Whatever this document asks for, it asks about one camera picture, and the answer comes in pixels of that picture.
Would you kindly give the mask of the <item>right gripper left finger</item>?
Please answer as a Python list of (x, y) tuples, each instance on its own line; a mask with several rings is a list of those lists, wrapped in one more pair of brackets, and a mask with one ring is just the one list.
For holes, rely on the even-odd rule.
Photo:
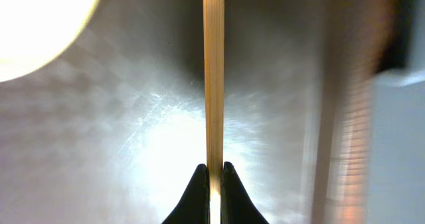
[(178, 204), (162, 224), (208, 224), (209, 201), (209, 171), (205, 164), (199, 164)]

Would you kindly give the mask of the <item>yellow round plate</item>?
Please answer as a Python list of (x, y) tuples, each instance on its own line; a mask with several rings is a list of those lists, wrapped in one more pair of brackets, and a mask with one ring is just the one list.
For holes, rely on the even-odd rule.
[(62, 54), (100, 0), (1, 0), (1, 81), (30, 74)]

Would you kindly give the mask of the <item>wooden chopstick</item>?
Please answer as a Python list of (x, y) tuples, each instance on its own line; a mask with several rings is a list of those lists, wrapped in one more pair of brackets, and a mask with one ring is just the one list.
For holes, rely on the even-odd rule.
[(203, 0), (203, 38), (204, 38), (204, 66), (205, 66), (205, 118), (206, 118), (206, 147), (207, 167), (209, 169), (209, 223), (220, 223), (220, 203), (216, 199), (215, 180), (213, 175), (213, 118), (211, 104), (211, 58), (209, 49), (208, 0)]
[(209, 49), (211, 58), (211, 104), (213, 175), (218, 181), (223, 164), (224, 96), (224, 0), (208, 0)]

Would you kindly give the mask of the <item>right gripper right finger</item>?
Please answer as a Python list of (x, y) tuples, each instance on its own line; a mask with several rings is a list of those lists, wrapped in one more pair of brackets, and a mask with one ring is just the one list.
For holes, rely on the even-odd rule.
[(268, 224), (251, 201), (230, 162), (224, 162), (223, 165), (220, 197), (222, 224)]

